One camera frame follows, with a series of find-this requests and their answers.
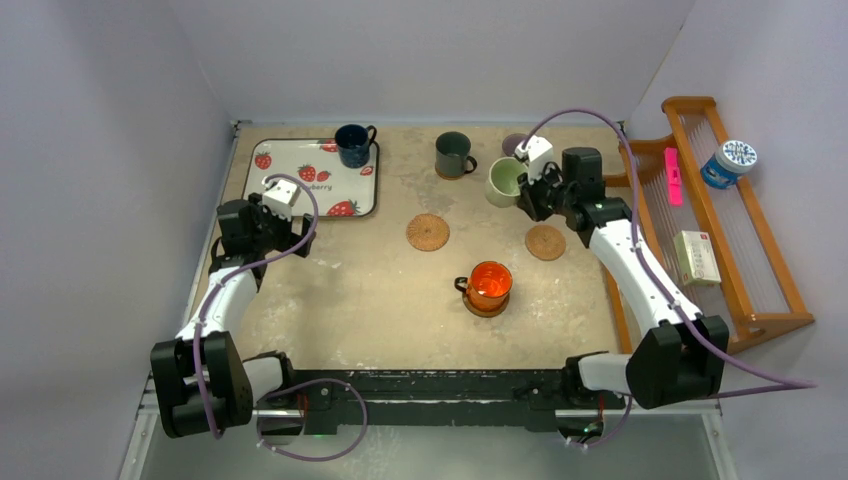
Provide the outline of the pale green mug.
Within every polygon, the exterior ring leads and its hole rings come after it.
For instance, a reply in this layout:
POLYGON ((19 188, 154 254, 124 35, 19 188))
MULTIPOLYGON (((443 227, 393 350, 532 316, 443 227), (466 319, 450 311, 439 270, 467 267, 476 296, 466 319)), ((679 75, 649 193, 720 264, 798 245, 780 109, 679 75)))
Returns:
POLYGON ((486 200, 498 208, 515 206, 521 195, 518 177, 526 172, 526 166, 514 157, 496 160, 488 171, 486 200))

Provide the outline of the purple mug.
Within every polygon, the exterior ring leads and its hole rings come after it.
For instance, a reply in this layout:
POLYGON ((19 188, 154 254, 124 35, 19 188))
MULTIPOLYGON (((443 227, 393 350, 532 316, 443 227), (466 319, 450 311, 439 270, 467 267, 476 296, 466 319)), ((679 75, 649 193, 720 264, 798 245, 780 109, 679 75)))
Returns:
POLYGON ((522 133, 512 133, 507 135, 501 144, 504 156, 514 156, 518 146, 526 139, 526 135, 522 133))

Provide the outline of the dark green mug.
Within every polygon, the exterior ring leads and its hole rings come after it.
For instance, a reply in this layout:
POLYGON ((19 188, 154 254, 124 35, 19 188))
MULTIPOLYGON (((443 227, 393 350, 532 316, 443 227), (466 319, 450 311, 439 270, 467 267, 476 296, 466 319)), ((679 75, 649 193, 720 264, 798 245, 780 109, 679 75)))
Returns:
POLYGON ((465 134, 457 131, 442 133, 436 139, 435 148, 435 168, 448 175, 476 171, 478 163, 471 155, 471 141, 465 134))

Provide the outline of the orange mug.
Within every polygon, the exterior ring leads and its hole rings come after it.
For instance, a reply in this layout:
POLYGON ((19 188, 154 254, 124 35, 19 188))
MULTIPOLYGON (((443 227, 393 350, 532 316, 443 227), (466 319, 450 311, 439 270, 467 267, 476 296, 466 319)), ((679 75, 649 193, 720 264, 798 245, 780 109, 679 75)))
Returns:
POLYGON ((467 277, 456 277, 454 288, 471 303, 481 309, 497 308, 503 298, 510 295, 513 276, 509 269, 495 261, 484 261, 476 265, 467 277))

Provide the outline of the navy blue mug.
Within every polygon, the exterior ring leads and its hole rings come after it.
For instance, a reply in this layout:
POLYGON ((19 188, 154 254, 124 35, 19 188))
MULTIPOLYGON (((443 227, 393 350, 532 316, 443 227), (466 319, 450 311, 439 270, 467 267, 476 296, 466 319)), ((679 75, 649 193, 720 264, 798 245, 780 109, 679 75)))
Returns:
POLYGON ((347 124, 340 127, 334 140, 341 163, 351 169, 364 167, 370 161, 370 149, 376 135, 374 125, 347 124))

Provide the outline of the light wooden coaster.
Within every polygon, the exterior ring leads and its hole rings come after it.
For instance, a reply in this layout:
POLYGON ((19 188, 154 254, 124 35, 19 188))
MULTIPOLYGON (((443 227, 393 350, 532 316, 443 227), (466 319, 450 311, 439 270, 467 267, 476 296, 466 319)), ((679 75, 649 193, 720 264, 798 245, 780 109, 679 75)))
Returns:
POLYGON ((439 168, 436 167, 435 172, 440 178, 442 178, 444 180, 455 181, 455 180, 459 180, 459 179, 465 177, 469 173, 473 173, 473 170, 471 172, 462 171, 457 175, 448 175, 448 174, 444 173, 442 170, 440 170, 439 168))

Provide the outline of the dark brown wooden coaster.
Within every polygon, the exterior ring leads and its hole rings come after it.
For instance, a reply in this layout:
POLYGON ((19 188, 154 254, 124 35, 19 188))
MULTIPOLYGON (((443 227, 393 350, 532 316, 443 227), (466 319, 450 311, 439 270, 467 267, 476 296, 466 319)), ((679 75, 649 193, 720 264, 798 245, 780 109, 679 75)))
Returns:
POLYGON ((507 307, 510 303, 510 295, 505 296, 503 298, 503 302, 497 308, 490 309, 490 310, 481 310, 481 309, 475 307, 471 303, 468 296, 463 296, 462 300, 463 300, 463 304, 465 305, 466 309, 470 313, 472 313, 472 314, 474 314, 478 317, 481 317, 481 318, 493 318, 493 317, 496 317, 496 316, 502 314, 507 309, 507 307))

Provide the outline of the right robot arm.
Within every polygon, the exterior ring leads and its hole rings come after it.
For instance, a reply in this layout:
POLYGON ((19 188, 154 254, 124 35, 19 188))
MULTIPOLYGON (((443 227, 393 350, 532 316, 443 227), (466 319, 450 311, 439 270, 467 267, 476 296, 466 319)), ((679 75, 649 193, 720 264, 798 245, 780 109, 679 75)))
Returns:
POLYGON ((630 205, 607 196, 598 150, 568 148, 561 163, 553 162, 552 153, 547 143, 516 148, 526 167, 517 178, 517 205, 537 222, 565 218, 613 277, 642 334, 630 354, 568 358, 564 399, 584 407, 609 391, 652 409, 716 394, 729 343, 726 323, 705 316, 685 297, 647 246, 630 205))

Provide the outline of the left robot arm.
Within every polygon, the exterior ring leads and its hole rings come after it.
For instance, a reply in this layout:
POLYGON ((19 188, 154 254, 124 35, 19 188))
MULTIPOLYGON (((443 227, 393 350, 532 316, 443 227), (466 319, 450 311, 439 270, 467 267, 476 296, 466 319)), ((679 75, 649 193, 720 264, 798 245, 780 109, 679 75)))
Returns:
POLYGON ((247 424, 261 398, 284 409, 297 399, 298 382, 281 352, 240 357, 232 332, 256 297, 268 263, 284 255, 309 255, 314 215, 292 229, 300 190, 275 187, 227 201, 217 209, 220 236, 213 243, 208 289, 195 314, 174 339, 150 353, 160 419, 166 435, 180 438, 247 424))

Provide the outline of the pink marker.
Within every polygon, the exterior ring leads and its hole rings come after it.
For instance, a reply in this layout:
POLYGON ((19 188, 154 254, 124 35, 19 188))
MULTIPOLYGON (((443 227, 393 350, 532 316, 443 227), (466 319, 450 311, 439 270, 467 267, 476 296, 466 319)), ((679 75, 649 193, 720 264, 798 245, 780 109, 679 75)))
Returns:
POLYGON ((683 182, 676 148, 667 147, 664 150, 664 166, 668 203, 672 207, 682 207, 684 204, 683 182))

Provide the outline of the strawberry print tray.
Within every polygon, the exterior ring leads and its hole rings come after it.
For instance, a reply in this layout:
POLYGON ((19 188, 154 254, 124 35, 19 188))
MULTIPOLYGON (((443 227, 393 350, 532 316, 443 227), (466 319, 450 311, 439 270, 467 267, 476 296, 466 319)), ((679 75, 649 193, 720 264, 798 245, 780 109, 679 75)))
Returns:
POLYGON ((312 191, 321 217, 366 217, 377 207, 380 146, 370 147, 370 160, 348 168, 332 139, 266 139, 250 155, 243 198, 264 190, 262 180, 286 174, 312 191))

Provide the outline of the wooden tiered rack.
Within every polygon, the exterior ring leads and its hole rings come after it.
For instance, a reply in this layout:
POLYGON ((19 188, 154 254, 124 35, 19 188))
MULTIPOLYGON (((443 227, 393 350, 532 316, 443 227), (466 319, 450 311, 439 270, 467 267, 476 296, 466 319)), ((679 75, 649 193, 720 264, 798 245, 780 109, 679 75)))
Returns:
POLYGON ((814 323, 794 281, 751 181, 743 177, 728 189, 715 189, 700 169, 729 140, 714 98, 675 96, 662 104, 671 132, 655 140, 634 140, 620 154, 625 171, 611 175, 610 187, 635 187, 636 206, 647 245, 661 266, 680 283, 674 237, 683 230, 711 237, 721 283, 686 286, 684 294, 707 315, 719 315, 737 354, 814 323), (668 203, 664 150, 678 150, 683 182, 682 207, 668 203))

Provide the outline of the white card box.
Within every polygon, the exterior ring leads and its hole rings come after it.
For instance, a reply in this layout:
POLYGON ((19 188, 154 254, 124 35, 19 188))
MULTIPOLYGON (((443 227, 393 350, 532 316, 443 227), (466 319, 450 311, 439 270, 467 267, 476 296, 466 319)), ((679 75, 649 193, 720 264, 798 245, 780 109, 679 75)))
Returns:
POLYGON ((718 262, 708 233, 683 230, 675 235, 673 242, 684 286, 721 283, 718 262))

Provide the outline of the blue jar white lid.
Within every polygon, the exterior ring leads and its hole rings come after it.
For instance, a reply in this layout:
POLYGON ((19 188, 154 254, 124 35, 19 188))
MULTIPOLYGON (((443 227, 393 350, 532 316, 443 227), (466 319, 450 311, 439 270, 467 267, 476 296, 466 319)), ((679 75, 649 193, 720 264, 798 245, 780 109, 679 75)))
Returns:
POLYGON ((734 186, 758 162, 756 150, 740 140, 721 143, 713 155, 701 167, 703 181, 716 189, 734 186))

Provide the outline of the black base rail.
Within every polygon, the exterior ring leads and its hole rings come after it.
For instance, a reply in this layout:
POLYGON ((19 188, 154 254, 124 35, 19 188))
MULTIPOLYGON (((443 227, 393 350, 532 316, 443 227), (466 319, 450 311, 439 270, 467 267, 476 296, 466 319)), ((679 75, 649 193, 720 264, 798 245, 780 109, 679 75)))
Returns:
POLYGON ((303 415, 307 435, 333 435, 343 425, 522 427, 568 436, 593 435, 598 410, 626 405, 645 410, 681 402, 593 392, 562 369, 308 370, 286 365, 282 381, 265 388, 243 367, 217 374, 208 386, 222 430, 256 416, 303 415))

